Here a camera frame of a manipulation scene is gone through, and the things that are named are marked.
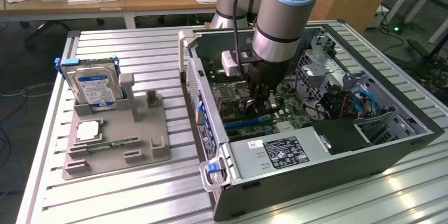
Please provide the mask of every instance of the blue cable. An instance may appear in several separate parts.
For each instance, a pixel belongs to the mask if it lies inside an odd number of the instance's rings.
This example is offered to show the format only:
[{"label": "blue cable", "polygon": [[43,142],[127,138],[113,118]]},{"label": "blue cable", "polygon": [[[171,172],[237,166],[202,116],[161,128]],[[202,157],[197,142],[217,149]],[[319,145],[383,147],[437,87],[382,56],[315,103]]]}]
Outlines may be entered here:
[{"label": "blue cable", "polygon": [[14,143],[10,141],[10,138],[9,136],[6,135],[6,139],[5,138],[0,138],[2,141],[5,141],[7,144],[10,144],[11,146],[11,151],[13,151],[13,154],[17,158],[17,162],[18,162],[18,166],[19,166],[19,180],[17,181],[15,185],[0,195],[0,200],[3,199],[3,197],[7,196],[7,194],[15,190],[15,188],[22,184],[23,182],[23,168],[22,168],[22,161],[21,161],[21,158],[19,158],[19,154],[18,154],[18,150],[17,150],[17,147],[14,145]]},{"label": "blue cable", "polygon": [[359,110],[359,112],[363,112],[363,108],[361,107],[361,105],[357,102],[358,97],[355,96],[355,94],[365,94],[365,95],[369,96],[369,98],[371,99],[371,103],[374,104],[374,107],[375,107],[375,114],[379,114],[381,113],[379,104],[375,101],[374,95],[369,91],[366,91],[365,89],[359,89],[354,93],[355,108]]},{"label": "blue cable", "polygon": [[[23,103],[23,102],[15,102],[15,101],[3,100],[3,99],[0,99],[0,102],[10,103],[10,104],[22,104]],[[26,116],[26,114],[27,114],[27,104],[23,105],[22,115],[13,122],[7,123],[2,127],[6,129],[6,128],[14,126],[17,123],[19,123],[19,121],[23,119],[23,117]]]}]

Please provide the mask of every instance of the blue latch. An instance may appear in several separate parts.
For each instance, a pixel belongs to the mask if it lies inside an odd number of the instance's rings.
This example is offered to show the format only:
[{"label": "blue latch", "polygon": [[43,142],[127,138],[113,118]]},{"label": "blue latch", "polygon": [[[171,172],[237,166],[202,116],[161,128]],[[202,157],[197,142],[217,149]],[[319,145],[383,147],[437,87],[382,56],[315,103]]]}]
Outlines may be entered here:
[{"label": "blue latch", "polygon": [[197,105],[197,111],[201,111],[202,110],[202,106],[203,106],[203,101],[201,101]]},{"label": "blue latch", "polygon": [[79,65],[79,59],[78,58],[66,59],[65,66],[78,66],[78,65]]},{"label": "blue latch", "polygon": [[59,72],[62,75],[65,75],[65,74],[63,74],[63,70],[62,70],[62,58],[57,58],[57,59],[55,59],[55,68],[57,68],[58,72]]},{"label": "blue latch", "polygon": [[219,162],[209,164],[206,166],[206,172],[207,174],[218,173],[222,170],[222,167],[219,165]]}]

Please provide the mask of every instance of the gray carpet floor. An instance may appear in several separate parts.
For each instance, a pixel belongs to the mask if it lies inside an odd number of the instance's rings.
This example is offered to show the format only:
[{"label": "gray carpet floor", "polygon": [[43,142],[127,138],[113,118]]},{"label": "gray carpet floor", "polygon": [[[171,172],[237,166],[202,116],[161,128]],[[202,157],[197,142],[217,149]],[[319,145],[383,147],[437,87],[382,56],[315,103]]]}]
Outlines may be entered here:
[{"label": "gray carpet floor", "polygon": [[[409,10],[415,0],[407,0],[399,15],[391,22],[391,26],[402,20],[402,15]],[[386,0],[387,6],[394,6],[397,0]],[[166,23],[158,21],[159,16],[141,17],[137,19],[138,28],[161,26],[185,26],[195,25],[193,15],[173,15],[166,17]],[[199,15],[201,22],[209,22],[213,15]],[[445,20],[448,18],[448,10],[429,2],[413,21],[414,30],[406,30],[399,37],[405,40],[415,39],[423,46],[431,50],[427,40],[435,33]],[[99,25],[95,19],[69,20],[67,24],[75,30],[110,30],[126,29],[122,18],[107,18],[106,24]],[[0,32],[0,90],[10,90],[15,87],[29,87],[38,83],[55,80],[57,71],[54,68],[54,59],[62,56],[66,43],[66,30],[59,27],[51,27],[35,40],[37,49],[27,51],[23,47],[23,41],[30,32],[37,29],[43,22],[31,22],[30,29],[21,27],[19,22],[9,24],[9,28]],[[385,35],[378,29],[369,29],[365,32],[366,38],[379,49],[385,49],[401,43],[401,41]],[[389,54],[405,60],[414,57],[414,53],[406,50],[406,45],[389,50]],[[441,53],[442,57],[448,56],[448,45],[445,46]],[[51,91],[51,86],[45,86],[33,90],[31,94],[41,94]],[[21,102],[25,97],[17,97],[14,101]],[[18,185],[11,194],[0,198],[0,223],[14,223],[17,220],[23,191],[26,187],[27,175],[33,166],[42,124],[45,122],[49,108],[50,96],[30,98],[27,101],[27,113],[22,120],[11,127],[6,128],[11,140],[14,141],[23,164],[25,182]],[[17,108],[17,104],[7,104],[0,101],[0,119],[5,118]],[[14,119],[7,120],[0,125],[7,125]],[[0,162],[6,159],[7,152],[0,152]],[[0,195],[15,184],[19,178],[18,163],[14,158],[10,159],[5,167],[0,168]]]}]

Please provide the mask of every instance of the barcode sticker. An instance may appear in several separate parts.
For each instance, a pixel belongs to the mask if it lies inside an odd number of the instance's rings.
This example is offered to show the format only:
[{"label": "barcode sticker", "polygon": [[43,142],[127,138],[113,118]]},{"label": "barcode sticker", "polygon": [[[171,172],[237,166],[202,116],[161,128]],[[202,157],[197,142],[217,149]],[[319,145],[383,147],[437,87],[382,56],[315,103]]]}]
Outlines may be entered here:
[{"label": "barcode sticker", "polygon": [[255,140],[255,141],[251,141],[251,142],[247,142],[247,144],[250,145],[250,149],[254,149],[254,148],[261,148],[263,147],[263,140]]}]

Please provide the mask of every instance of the workbench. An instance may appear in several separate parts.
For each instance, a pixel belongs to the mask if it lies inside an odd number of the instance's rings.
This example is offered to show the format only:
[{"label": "workbench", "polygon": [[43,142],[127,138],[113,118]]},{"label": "workbench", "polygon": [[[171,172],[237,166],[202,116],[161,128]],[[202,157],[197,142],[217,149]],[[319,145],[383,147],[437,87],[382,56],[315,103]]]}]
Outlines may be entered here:
[{"label": "workbench", "polygon": [[[448,129],[448,108],[391,62],[350,25],[326,22],[366,59]],[[118,56],[135,73],[134,91],[163,95],[170,161],[63,180],[74,95],[62,76],[54,93],[27,182],[18,223],[214,223],[179,80],[178,33],[203,27],[85,31],[67,39],[63,59]],[[349,70],[361,66],[343,52]],[[448,133],[385,173],[221,223],[410,223],[448,220]]]}]

